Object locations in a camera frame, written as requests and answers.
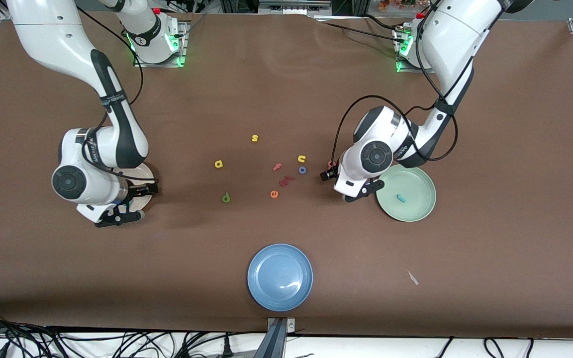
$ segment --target plate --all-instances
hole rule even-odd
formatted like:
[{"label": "plate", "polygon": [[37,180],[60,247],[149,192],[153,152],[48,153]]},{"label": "plate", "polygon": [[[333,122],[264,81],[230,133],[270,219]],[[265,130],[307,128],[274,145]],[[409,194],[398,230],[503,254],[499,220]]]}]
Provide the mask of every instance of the plate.
[{"label": "plate", "polygon": [[423,170],[391,166],[380,175],[380,179],[384,181],[384,188],[376,192],[377,201],[396,220],[418,221],[427,217],[435,207],[435,184]]},{"label": "plate", "polygon": [[313,270],[298,248],[277,243],[264,247],[251,261],[247,285],[253,299],[276,312],[293,310],[309,296]]}]

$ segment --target brown table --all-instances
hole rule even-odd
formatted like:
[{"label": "brown table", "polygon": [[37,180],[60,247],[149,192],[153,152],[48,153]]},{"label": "brown table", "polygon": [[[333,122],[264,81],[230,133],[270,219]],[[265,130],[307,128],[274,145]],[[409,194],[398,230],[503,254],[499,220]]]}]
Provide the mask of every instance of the brown table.
[{"label": "brown table", "polygon": [[[95,16],[120,29],[113,14]],[[83,21],[134,95],[127,49]],[[457,148],[423,167],[436,208],[412,224],[387,217],[375,197],[345,204],[318,177],[353,100],[377,93],[409,108],[435,99],[421,75],[395,72],[388,41],[305,16],[208,15],[191,33],[184,68],[144,71],[134,111],[161,194],[145,220],[96,229],[53,193],[50,175],[64,132],[100,120],[98,97],[34,63],[11,23],[0,28],[7,319],[262,330],[277,314],[253,301],[246,270],[259,249],[286,242],[314,270],[309,299],[284,314],[307,333],[573,337],[573,35],[564,23],[496,25],[457,113]],[[380,104],[354,109],[340,151]],[[298,155],[307,156],[304,176]],[[218,159],[223,169],[214,169]],[[284,167],[273,172],[275,163]],[[284,175],[296,180],[280,188]]]}]

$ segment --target blue plate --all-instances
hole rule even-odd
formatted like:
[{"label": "blue plate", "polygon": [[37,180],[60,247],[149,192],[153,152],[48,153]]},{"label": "blue plate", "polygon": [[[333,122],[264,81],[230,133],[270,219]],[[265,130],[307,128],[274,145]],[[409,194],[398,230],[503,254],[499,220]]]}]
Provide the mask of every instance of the blue plate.
[{"label": "blue plate", "polygon": [[309,296],[313,269],[296,247],[277,243],[264,247],[251,261],[247,285],[253,299],[276,312],[293,310]]}]

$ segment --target white surface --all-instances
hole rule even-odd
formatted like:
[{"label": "white surface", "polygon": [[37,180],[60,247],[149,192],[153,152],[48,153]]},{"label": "white surface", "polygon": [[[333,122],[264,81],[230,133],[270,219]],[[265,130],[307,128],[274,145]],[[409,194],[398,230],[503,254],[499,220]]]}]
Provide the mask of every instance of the white surface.
[{"label": "white surface", "polygon": [[[120,336],[120,333],[107,334],[70,334],[68,336],[77,337],[100,337],[100,336]],[[174,333],[177,348],[182,344],[184,333]],[[249,334],[232,336],[230,338],[231,348],[235,352],[254,351],[259,346],[264,335]],[[311,358],[434,358],[439,354],[447,338],[325,338],[325,337],[301,337],[288,338],[286,344],[285,358],[297,358],[313,353]],[[0,339],[0,348],[5,340]],[[169,336],[164,336],[156,341],[165,356],[171,355],[173,344]],[[524,358],[529,344],[528,340],[497,340],[503,351],[505,358]],[[71,342],[73,349],[76,349],[85,357],[108,358],[111,357],[118,345],[119,340],[104,342]],[[489,344],[493,354],[493,345]],[[28,345],[31,352],[34,348]],[[122,357],[127,357],[139,345],[134,344],[123,353]],[[204,354],[205,356],[215,356],[222,353],[223,340],[209,342],[191,354]],[[8,358],[21,358],[19,349],[10,349]],[[144,351],[137,355],[144,358],[155,358],[156,353],[152,350]],[[489,355],[483,348],[482,339],[455,339],[446,351],[444,358],[488,358]],[[535,340],[534,348],[530,358],[573,358],[573,340]]]}]

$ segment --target white disc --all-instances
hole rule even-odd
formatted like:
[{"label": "white disc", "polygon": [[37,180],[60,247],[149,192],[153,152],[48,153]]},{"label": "white disc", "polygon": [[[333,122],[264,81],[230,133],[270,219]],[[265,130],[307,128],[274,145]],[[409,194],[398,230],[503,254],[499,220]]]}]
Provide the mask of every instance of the white disc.
[{"label": "white disc", "polygon": [[[123,175],[127,175],[128,177],[135,177],[135,178],[153,178],[154,174],[150,168],[148,168],[145,163],[141,163],[141,165],[137,166],[134,169],[120,169],[114,168],[114,172],[123,172]],[[131,180],[134,185],[139,184],[147,184],[152,183],[150,180]],[[139,196],[132,199],[129,204],[129,211],[134,212],[137,210],[142,210],[145,208],[148,202],[152,199],[151,195]]]}]

